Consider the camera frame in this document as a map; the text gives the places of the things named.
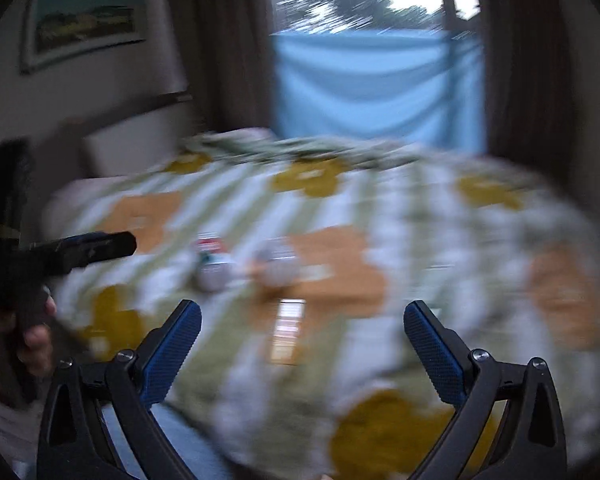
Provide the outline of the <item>person's left hand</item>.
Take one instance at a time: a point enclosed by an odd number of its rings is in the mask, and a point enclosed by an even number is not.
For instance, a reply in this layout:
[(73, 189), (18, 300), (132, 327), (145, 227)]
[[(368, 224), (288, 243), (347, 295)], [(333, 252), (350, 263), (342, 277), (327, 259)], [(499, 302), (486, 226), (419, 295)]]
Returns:
[(48, 320), (57, 308), (47, 287), (34, 296), (43, 298), (43, 322), (23, 327), (12, 307), (0, 307), (0, 403), (25, 410), (38, 398), (38, 381), (53, 368), (53, 334)]

